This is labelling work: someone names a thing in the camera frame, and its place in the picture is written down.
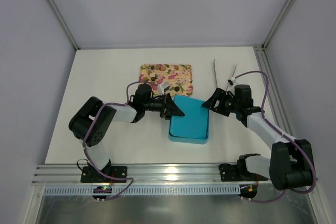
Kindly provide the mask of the teal tin lid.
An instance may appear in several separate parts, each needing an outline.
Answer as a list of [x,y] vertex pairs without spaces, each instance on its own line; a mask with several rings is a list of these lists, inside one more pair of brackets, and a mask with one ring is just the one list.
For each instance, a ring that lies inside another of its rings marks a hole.
[[174,103],[185,115],[171,117],[170,141],[191,144],[207,142],[209,110],[202,107],[204,102],[187,96],[175,96]]

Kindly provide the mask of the teal tin box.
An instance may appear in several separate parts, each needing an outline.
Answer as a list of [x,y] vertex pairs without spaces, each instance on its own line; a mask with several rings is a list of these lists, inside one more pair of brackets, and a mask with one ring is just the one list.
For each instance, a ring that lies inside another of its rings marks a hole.
[[204,145],[209,137],[209,115],[173,116],[170,120],[169,140]]

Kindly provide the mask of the metal tongs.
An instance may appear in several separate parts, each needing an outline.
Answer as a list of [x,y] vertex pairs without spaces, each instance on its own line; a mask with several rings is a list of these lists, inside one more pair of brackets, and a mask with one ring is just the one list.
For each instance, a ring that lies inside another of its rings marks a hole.
[[[230,77],[226,81],[226,86],[224,88],[225,91],[228,91],[234,85],[234,81],[232,79],[235,76],[237,66],[238,66],[238,63],[235,63],[232,67]],[[213,67],[214,84],[215,84],[216,88],[219,88],[218,74],[217,74],[216,59],[215,58],[213,59],[212,67]]]

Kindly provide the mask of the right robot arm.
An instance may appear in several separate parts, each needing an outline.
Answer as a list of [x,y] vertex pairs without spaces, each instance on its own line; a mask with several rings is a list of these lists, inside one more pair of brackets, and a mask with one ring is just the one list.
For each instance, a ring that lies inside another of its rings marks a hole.
[[306,187],[311,192],[317,181],[310,143],[286,134],[268,120],[264,110],[254,105],[249,85],[239,84],[234,92],[217,88],[212,96],[210,110],[229,116],[235,114],[242,125],[253,131],[269,148],[270,158],[260,154],[245,154],[239,164],[246,174],[257,174],[271,180],[277,190]]

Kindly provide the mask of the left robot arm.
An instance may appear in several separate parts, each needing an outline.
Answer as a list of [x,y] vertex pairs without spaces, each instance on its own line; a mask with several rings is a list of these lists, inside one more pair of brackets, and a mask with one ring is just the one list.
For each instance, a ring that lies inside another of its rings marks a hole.
[[105,173],[110,159],[102,140],[111,122],[137,123],[147,111],[158,112],[170,122],[169,139],[173,142],[205,144],[209,137],[209,111],[215,111],[219,99],[212,95],[207,101],[183,96],[173,99],[169,85],[158,85],[159,95],[154,95],[155,83],[138,81],[134,95],[127,95],[125,104],[104,103],[90,97],[69,122],[75,138],[81,140],[84,154],[91,169]]

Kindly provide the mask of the floral serving tray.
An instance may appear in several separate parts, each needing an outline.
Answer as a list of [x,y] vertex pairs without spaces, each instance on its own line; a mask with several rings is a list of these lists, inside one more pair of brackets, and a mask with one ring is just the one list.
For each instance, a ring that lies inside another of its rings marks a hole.
[[158,93],[158,85],[168,82],[171,96],[193,94],[193,72],[192,66],[187,64],[143,64],[140,66],[139,81],[153,82],[152,90],[155,95]]

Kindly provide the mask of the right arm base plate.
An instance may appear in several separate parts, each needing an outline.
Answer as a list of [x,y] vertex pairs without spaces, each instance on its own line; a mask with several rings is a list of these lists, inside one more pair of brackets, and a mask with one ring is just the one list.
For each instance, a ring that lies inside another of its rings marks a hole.
[[223,163],[218,166],[222,182],[267,181],[264,176],[247,171],[246,165]]

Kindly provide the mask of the aluminium rail frame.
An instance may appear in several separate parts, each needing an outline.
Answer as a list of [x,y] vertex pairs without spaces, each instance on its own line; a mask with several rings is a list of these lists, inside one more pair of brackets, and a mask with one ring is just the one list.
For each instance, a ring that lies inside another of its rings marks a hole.
[[[125,164],[122,175],[136,183],[214,182],[220,183],[224,172],[219,163],[196,164]],[[82,170],[75,164],[39,165],[33,175],[33,184],[78,184]]]

